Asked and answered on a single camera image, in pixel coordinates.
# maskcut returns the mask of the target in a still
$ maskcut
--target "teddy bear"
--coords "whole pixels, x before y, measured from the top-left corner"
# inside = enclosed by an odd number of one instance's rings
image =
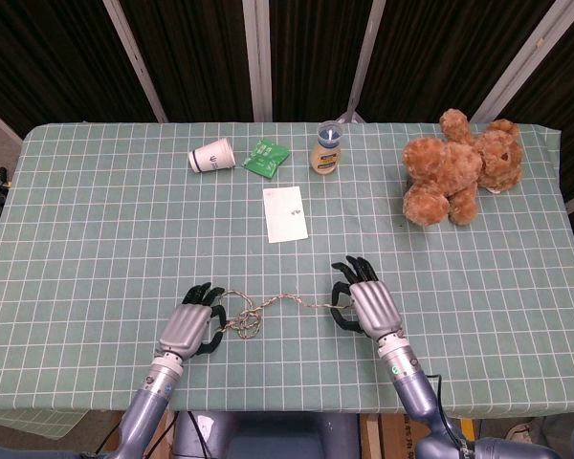
[[[404,148],[403,161],[413,180],[404,196],[404,213],[411,222],[425,227],[441,222],[447,214],[457,225],[475,219],[482,159],[471,145],[416,139]]]
[[[475,137],[470,131],[468,118],[452,108],[440,118],[440,127],[450,142],[467,144],[480,155],[480,186],[492,193],[500,193],[520,182],[523,150],[519,145],[519,127],[516,124],[495,120],[483,134]]]

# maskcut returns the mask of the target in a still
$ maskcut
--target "paper cup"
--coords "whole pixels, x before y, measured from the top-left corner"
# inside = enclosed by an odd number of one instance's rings
[[[189,164],[194,172],[206,172],[234,167],[236,160],[228,140],[219,139],[189,152]]]

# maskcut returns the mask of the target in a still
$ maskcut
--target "green grid tablecloth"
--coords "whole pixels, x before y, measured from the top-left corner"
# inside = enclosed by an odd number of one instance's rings
[[[308,166],[311,123],[34,129],[0,222],[0,410],[124,409],[190,286],[327,302],[341,278],[330,263],[347,253],[363,253],[393,292],[423,367],[445,377],[451,414],[574,410],[574,238],[559,132],[523,125],[522,183],[480,190],[468,227],[421,229],[402,214],[401,151],[441,136],[438,126],[344,130],[338,171],[322,177]],[[187,152],[221,137],[238,164],[262,137],[293,153],[272,181],[239,166],[193,173]],[[308,239],[268,243],[268,186],[300,186]],[[243,303],[227,306],[233,316]],[[258,338],[230,333],[189,361],[171,407],[401,409],[370,339],[291,302],[265,311]],[[26,428],[17,416],[0,412]],[[54,424],[43,433],[63,434]]]

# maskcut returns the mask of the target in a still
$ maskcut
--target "green packet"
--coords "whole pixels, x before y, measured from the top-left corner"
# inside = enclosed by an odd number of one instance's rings
[[[280,164],[289,156],[284,146],[265,139],[259,141],[242,166],[255,174],[272,179]]]

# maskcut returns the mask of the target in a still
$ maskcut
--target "tangled cord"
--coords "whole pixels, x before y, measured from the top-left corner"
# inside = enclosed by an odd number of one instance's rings
[[[334,306],[333,304],[309,304],[306,303],[301,297],[294,295],[294,294],[280,294],[273,296],[270,299],[267,299],[260,306],[255,306],[254,301],[251,299],[250,296],[243,294],[242,292],[238,292],[237,290],[227,290],[225,293],[221,295],[221,297],[225,297],[228,295],[236,295],[240,296],[244,299],[245,303],[247,303],[247,307],[243,309],[236,317],[231,318],[228,320],[226,326],[219,331],[222,333],[227,332],[229,329],[234,330],[239,337],[242,339],[251,339],[257,336],[259,330],[261,329],[261,312],[262,310],[270,306],[272,303],[280,301],[281,299],[292,299],[294,300],[299,306],[304,308],[328,308],[328,309],[346,309],[352,306],[351,304],[347,304],[345,306]]]

